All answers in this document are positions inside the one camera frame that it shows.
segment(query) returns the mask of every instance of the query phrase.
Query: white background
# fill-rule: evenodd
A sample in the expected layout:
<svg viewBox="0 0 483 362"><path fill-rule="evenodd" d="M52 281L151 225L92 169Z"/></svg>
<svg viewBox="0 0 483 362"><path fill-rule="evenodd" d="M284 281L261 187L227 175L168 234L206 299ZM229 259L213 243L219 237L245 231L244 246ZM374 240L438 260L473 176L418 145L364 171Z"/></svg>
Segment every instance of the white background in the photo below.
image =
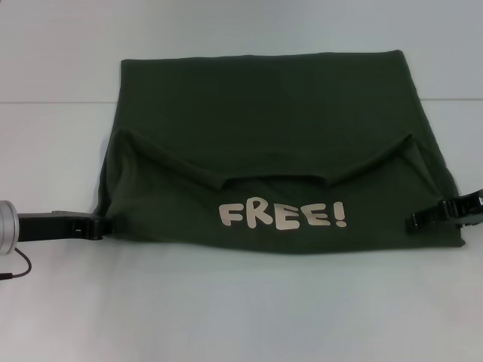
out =
<svg viewBox="0 0 483 362"><path fill-rule="evenodd" d="M119 62L406 54L462 193L483 188L478 0L2 0L0 199L90 212ZM483 360L483 228L461 249L273 256L183 245L21 245L0 282L9 361ZM0 256L0 272L24 261Z"/></svg>

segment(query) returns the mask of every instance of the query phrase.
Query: green t-shirt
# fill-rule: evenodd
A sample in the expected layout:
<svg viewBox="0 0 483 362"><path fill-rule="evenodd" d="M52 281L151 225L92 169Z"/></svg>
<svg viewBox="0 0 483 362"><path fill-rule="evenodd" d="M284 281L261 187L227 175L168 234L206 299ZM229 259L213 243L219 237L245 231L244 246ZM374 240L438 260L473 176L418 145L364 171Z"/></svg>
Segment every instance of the green t-shirt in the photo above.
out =
<svg viewBox="0 0 483 362"><path fill-rule="evenodd" d="M120 237L276 253L460 247L404 55L124 60L97 212Z"/></svg>

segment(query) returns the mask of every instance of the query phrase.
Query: metal cylinder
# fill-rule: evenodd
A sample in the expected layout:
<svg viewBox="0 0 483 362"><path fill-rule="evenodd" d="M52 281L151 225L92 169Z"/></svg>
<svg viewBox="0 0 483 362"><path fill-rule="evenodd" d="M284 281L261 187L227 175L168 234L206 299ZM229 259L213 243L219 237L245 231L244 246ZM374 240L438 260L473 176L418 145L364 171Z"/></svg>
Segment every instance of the metal cylinder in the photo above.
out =
<svg viewBox="0 0 483 362"><path fill-rule="evenodd" d="M0 201L0 255L15 250L19 235L17 211L10 201Z"/></svg>

